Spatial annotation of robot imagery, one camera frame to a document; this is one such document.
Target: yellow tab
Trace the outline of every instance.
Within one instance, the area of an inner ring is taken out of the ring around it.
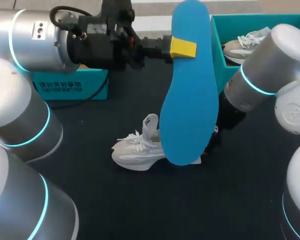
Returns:
[[[172,36],[170,46],[170,56],[172,58],[195,58],[197,44],[190,41],[181,40]]]

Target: floor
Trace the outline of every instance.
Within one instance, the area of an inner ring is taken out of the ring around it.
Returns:
[[[300,13],[300,0],[260,0],[264,13]]]
[[[0,8],[11,9],[15,0],[0,0]],[[162,37],[171,32],[171,15],[182,0],[131,0],[136,12],[133,28],[138,35]],[[202,0],[210,14],[300,13],[300,0]],[[16,9],[50,10],[66,5],[99,13],[102,0],[16,0]]]

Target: shoelace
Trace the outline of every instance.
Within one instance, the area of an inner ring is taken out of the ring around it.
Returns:
[[[136,145],[136,150],[139,151],[144,151],[148,148],[157,148],[158,146],[152,142],[148,142],[142,138],[142,135],[135,130],[135,134],[131,133],[125,138],[119,138],[117,139],[118,141],[122,140],[128,140],[129,143],[135,144]]]
[[[256,33],[256,31],[249,32],[246,36],[238,36],[239,43],[243,48],[246,48],[246,46],[249,46],[250,44],[252,44],[253,46],[256,44],[260,44],[266,37],[255,37],[253,35],[254,33]]]

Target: black cable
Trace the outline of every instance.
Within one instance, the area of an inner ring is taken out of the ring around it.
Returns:
[[[93,99],[95,96],[97,96],[101,91],[102,89],[104,89],[104,87],[106,86],[107,82],[109,80],[109,72],[106,74],[105,76],[105,79],[103,81],[103,83],[101,84],[101,86],[97,89],[97,91],[95,91],[91,96],[89,96],[88,98],[84,99],[84,100],[81,100],[81,101],[78,101],[74,104],[69,104],[69,105],[63,105],[63,106],[55,106],[55,107],[50,107],[51,109],[53,110],[56,110],[56,109],[67,109],[67,108],[72,108],[72,107],[77,107],[77,106],[80,106],[88,101],[90,101],[91,99]]]
[[[53,23],[53,25],[60,28],[61,30],[72,32],[76,36],[79,36],[79,37],[82,36],[83,35],[83,30],[76,23],[74,23],[74,22],[61,22],[61,21],[56,20],[56,14],[60,10],[72,11],[72,12],[83,14],[83,15],[86,15],[86,16],[92,16],[92,15],[90,13],[84,11],[84,10],[81,10],[81,9],[78,9],[78,8],[72,7],[72,6],[56,6],[56,7],[52,8],[51,11],[50,11],[49,16],[50,16],[50,20]]]

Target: blue insole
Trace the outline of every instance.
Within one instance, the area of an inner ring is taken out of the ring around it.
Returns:
[[[186,0],[174,9],[172,35],[197,44],[195,58],[173,59],[173,78],[160,114],[163,151],[175,165],[188,165],[200,157],[217,122],[219,99],[210,27],[202,2]]]

